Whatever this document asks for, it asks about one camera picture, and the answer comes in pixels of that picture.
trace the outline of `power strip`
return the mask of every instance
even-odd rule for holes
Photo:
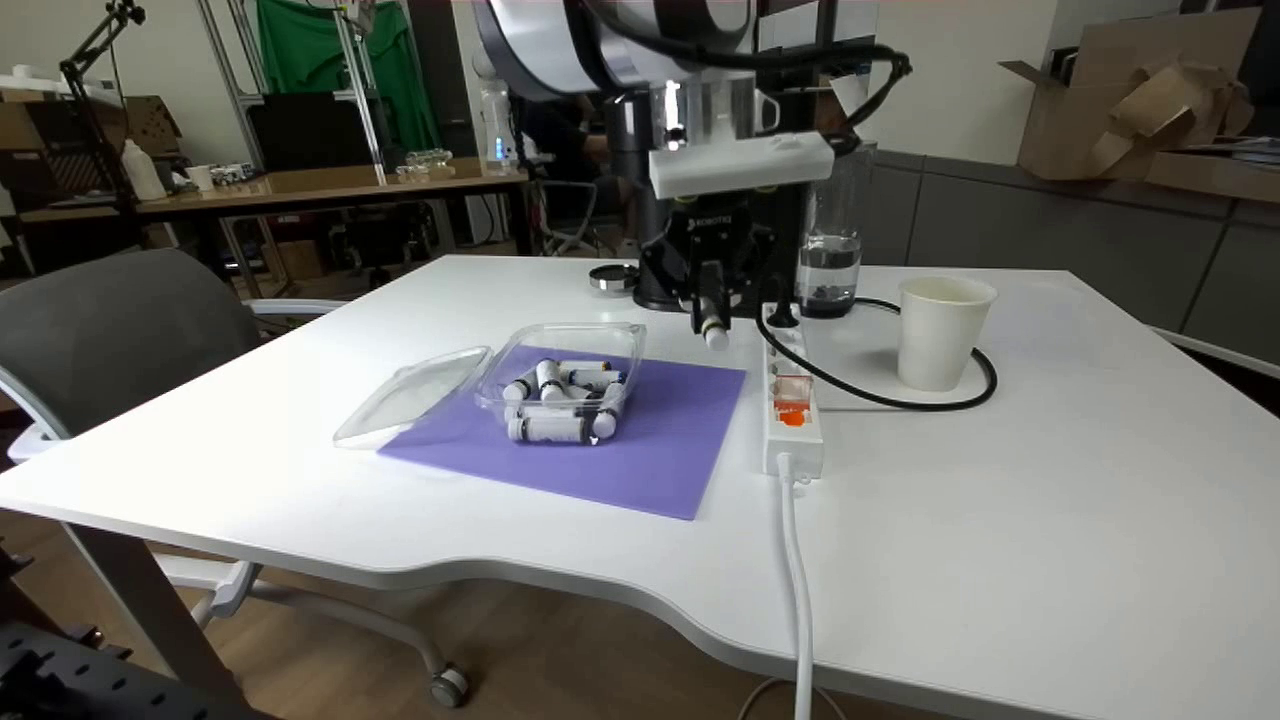
[[[801,327],[773,327],[773,336],[805,355]],[[824,478],[824,424],[814,410],[814,382],[762,344],[762,448],[768,469],[776,469],[780,455],[792,466],[792,482],[819,482]]]

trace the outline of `desk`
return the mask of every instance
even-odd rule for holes
[[[691,523],[332,446],[387,374],[541,319],[645,319],[648,355],[757,374],[747,323],[709,353],[683,318],[591,296],[589,270],[435,260],[36,455],[0,505],[374,592],[494,577],[602,595],[789,675],[757,382]],[[865,293],[899,278],[866,270]],[[801,505],[819,679],[957,717],[1280,717],[1280,424],[1063,274],[971,278],[1001,289],[993,403],[824,416],[826,482]],[[808,331],[837,370],[893,344],[873,308]]]
[[[303,173],[266,173],[238,189],[215,189],[207,198],[179,192],[163,201],[135,206],[138,221],[163,225],[179,216],[281,216],[281,213],[315,213],[315,209],[352,209],[352,206],[396,206],[414,198],[479,198],[500,192],[512,216],[512,241],[519,257],[533,257],[525,176],[519,173],[483,173],[479,159],[456,159],[450,176],[374,176],[373,167],[303,167]],[[106,206],[65,206],[20,213],[14,225],[82,225],[116,221]]]

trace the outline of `chair backrest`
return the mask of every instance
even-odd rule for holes
[[[251,344],[251,311],[183,253],[106,257],[0,293],[0,382],[67,438]]]

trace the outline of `purple mat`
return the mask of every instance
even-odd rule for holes
[[[514,348],[500,382],[550,353]],[[691,519],[711,482],[743,374],[645,362],[619,438],[585,446],[512,446],[472,393],[456,393],[396,438],[382,455],[525,484],[577,499]]]

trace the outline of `green curtain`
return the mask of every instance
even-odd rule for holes
[[[257,0],[263,71],[272,91],[339,91],[347,87],[345,47],[332,11],[291,0]],[[433,99],[412,58],[412,27],[401,3],[381,3],[367,32],[374,91],[390,118],[404,154],[440,148]]]

